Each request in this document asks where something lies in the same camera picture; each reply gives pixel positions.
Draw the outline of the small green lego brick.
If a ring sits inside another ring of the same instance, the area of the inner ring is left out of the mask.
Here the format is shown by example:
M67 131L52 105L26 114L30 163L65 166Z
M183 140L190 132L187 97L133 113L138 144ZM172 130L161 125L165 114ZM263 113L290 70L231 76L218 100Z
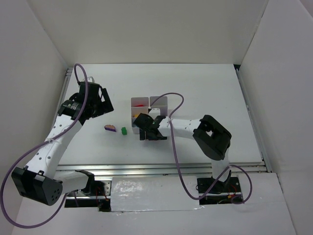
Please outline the small green lego brick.
M122 127L122 128L121 128L121 132L122 132L122 135L127 135L127 129L126 129L126 127Z

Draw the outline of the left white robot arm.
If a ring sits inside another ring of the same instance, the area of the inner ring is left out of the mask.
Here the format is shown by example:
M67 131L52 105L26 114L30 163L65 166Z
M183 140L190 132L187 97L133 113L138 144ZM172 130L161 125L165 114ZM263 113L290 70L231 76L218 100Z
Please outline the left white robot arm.
M94 174L85 170L58 173L57 167L73 137L86 120L114 110L107 90L96 83L80 82L79 92L64 101L48 134L47 144L23 167L14 168L11 177L20 196L54 205L62 194L80 191L94 193Z

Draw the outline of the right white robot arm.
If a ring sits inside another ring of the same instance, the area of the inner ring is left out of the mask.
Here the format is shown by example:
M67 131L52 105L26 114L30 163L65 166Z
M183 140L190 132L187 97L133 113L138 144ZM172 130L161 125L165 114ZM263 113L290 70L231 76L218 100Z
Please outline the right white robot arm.
M211 160L211 180L217 180L209 193L220 194L228 188L231 177L228 150L232 135L212 116L184 120L139 114L134 125L140 129L141 140L158 141L168 137L195 140L204 155Z

